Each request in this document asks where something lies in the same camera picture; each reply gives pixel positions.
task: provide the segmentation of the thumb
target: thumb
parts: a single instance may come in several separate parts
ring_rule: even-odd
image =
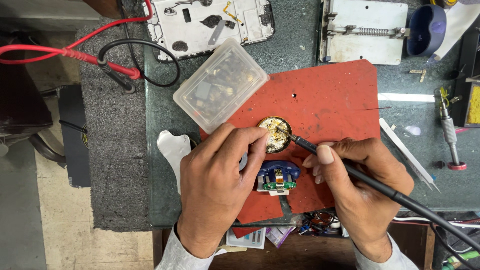
[[[342,159],[327,145],[317,147],[317,157],[325,180],[336,199],[355,196],[356,187],[350,180]]]

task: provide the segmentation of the glass tabletop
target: glass tabletop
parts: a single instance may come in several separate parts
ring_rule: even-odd
[[[409,14],[419,6],[420,1],[405,1],[409,4]],[[245,46],[245,50],[268,73],[278,73],[318,65],[317,40],[320,14],[319,0],[279,0],[272,3],[276,32],[274,38]],[[435,102],[405,102],[380,100],[380,117],[391,126],[395,124],[396,135],[410,150],[413,156],[436,177],[436,185],[441,194],[430,190],[421,182],[406,164],[405,159],[382,132],[382,141],[392,153],[405,163],[415,179],[415,189],[411,196],[433,210],[479,210],[480,181],[477,180],[480,159],[479,129],[468,129],[457,134],[458,155],[468,164],[464,171],[438,169],[433,163],[438,160],[451,161],[450,151],[443,139],[439,120],[438,102],[441,86],[453,91],[453,80],[444,76],[458,64],[460,42],[438,63],[427,64],[425,57],[402,57],[399,65],[376,65],[379,93],[435,95]],[[172,95],[180,83],[188,79],[208,58],[199,56],[180,61],[181,77],[178,83],[169,88],[146,85],[146,133],[150,184],[150,222],[157,228],[169,228],[177,221],[181,212],[180,196],[177,193],[176,178],[167,160],[156,146],[158,134],[169,130],[174,135],[187,134],[200,142],[198,125],[173,101]],[[409,71],[426,69],[425,80],[420,83],[420,74]],[[145,72],[152,79],[167,83],[175,77],[175,65],[158,63],[149,47],[145,48]],[[420,135],[412,135],[406,127],[420,128]],[[279,196],[284,217],[259,221],[247,226],[280,226],[289,224],[291,211],[284,196]]]

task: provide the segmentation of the gray carpet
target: gray carpet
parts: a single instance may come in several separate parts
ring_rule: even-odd
[[[111,21],[100,18],[97,27],[80,30],[77,38]],[[130,37],[143,38],[143,27],[129,24]],[[122,38],[123,27],[111,27],[77,49],[97,56],[105,44]],[[143,47],[133,47],[142,67]],[[111,49],[105,58],[125,67],[134,66],[127,45]],[[144,80],[133,81],[137,91],[129,95],[95,65],[82,61],[80,74],[88,126],[94,226],[116,232],[150,230]]]

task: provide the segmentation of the white sleeve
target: white sleeve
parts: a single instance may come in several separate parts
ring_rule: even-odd
[[[214,254],[206,259],[199,259],[188,253],[175,234],[176,227],[175,224],[168,238],[162,260],[155,270],[207,270],[212,263]]]
[[[392,243],[392,255],[384,263],[371,261],[365,257],[352,242],[355,257],[357,257],[358,270],[418,270],[415,264],[413,264],[407,256],[403,255],[390,235],[388,235],[388,238],[390,238],[390,242]]]

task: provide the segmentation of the gold round component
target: gold round component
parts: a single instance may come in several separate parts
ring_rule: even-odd
[[[285,119],[278,116],[270,116],[261,120],[257,126],[265,127],[270,131],[270,138],[268,139],[266,148],[267,153],[276,154],[287,149],[290,144],[290,137],[276,128],[278,126],[291,134],[292,128]]]

